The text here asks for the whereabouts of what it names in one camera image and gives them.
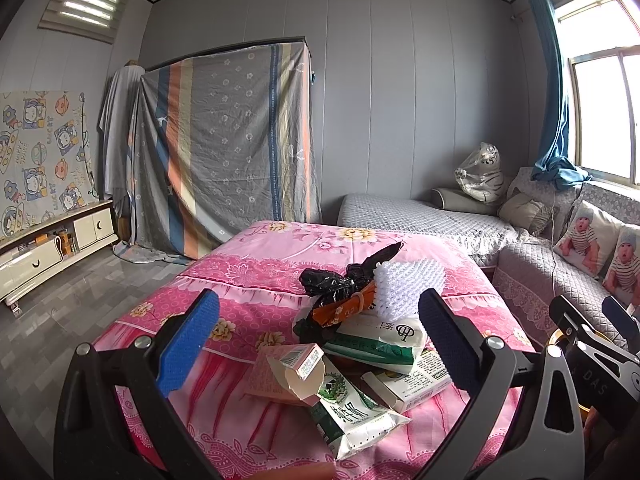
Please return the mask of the white printed small box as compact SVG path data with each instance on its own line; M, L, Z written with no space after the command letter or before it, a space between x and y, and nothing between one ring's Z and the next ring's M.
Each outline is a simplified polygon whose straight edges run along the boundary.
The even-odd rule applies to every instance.
M451 384L448 370L435 349L425 349L408 375L367 372L362 380L397 413L416 408Z

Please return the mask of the white green tissue pack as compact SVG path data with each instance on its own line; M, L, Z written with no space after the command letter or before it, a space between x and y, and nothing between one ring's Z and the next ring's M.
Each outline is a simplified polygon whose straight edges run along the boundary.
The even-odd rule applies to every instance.
M387 322L371 313L348 318L323 345L330 356L340 356L388 372L408 375L427 343L418 318Z

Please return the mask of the green white wet-wipes pack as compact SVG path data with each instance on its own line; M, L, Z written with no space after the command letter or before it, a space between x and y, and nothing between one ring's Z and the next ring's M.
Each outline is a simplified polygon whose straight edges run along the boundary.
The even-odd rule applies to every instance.
M325 356L326 371L318 402L309 411L336 460L346 460L376 445L410 418L377 404L354 386Z

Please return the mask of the white foam fruit net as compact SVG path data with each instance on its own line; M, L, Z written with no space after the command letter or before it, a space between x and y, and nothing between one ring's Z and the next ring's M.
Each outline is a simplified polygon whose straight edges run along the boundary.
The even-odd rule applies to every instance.
M442 293L446 269L433 259L408 262L384 262L374 270L374 313L385 322L419 316L422 292L435 289Z

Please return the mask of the pink cardboard box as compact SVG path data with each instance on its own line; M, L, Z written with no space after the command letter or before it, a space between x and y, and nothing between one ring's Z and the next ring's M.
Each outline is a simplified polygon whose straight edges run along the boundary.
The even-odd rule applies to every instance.
M318 344L262 347L248 376L245 393L296 406L314 406L326 374Z

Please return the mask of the orange snack wrapper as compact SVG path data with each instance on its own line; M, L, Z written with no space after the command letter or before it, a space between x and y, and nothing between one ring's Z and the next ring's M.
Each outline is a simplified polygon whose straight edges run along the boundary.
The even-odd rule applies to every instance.
M359 292L354 292L352 296L345 300L335 301L333 304L315 308L311 312L311 319L321 327L343 323L348 318L367 311L373 306L375 289L375 282L370 282Z

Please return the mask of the black plastic bag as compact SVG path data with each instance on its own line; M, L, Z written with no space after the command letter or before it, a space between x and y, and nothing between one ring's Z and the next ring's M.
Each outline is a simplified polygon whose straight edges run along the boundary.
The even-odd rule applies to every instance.
M374 270L384 262L390 262L400 252L402 243L388 245L363 262L351 263L344 274L328 270L305 269L298 280L305 289L306 295L314 298L310 311L294 324L293 332L302 344L318 344L323 346L330 339L340 324L321 327L311 319L311 312L315 308L333 304L359 292L370 282L374 282Z

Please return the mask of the baby print pillow near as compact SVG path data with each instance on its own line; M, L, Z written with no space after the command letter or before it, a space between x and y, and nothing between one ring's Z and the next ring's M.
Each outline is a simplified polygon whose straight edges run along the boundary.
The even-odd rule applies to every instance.
M639 273L639 228L623 226L603 286L625 306L638 307Z

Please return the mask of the baby print pillow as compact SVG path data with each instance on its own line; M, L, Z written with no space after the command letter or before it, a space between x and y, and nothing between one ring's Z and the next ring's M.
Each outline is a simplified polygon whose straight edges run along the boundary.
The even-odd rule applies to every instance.
M639 273L639 228L623 226L603 286L625 306L638 307Z
M553 250L592 278L613 255L623 222L589 202L581 202Z

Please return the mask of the baby print pillow far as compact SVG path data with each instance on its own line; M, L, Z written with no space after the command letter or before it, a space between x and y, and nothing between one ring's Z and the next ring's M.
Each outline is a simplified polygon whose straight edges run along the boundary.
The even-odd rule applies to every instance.
M581 202L553 250L592 278L613 255L623 222L589 202Z

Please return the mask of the blue curtain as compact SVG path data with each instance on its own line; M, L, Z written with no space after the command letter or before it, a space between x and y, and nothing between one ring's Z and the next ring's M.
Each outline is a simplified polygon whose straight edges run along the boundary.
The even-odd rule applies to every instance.
M532 179L552 184L559 192L576 188L590 180L586 170L577 168L568 158L570 104L565 88L564 62L554 6L551 0L529 0L538 30L547 71L544 120L534 163Z

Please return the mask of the plush tiger in plastic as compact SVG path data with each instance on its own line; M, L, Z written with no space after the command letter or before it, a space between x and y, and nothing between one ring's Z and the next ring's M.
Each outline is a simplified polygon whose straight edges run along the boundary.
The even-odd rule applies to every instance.
M461 191L481 203L495 203L504 191L500 154L494 144L480 142L454 172Z

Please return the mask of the white tv cabinet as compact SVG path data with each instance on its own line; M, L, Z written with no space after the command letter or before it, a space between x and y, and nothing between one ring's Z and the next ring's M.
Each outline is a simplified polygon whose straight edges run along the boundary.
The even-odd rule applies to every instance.
M1 216L1 304L17 318L20 300L74 264L118 241L111 200L30 226L24 206Z

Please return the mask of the window blind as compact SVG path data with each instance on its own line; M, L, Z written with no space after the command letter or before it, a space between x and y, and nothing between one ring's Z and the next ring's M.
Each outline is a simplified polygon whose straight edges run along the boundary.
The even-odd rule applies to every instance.
M128 0L49 0L40 29L114 44Z

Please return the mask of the window with frame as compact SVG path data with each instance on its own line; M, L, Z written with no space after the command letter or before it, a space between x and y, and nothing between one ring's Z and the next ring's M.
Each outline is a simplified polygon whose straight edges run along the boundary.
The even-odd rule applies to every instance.
M555 9L570 88L568 156L595 178L639 184L639 29L618 0Z

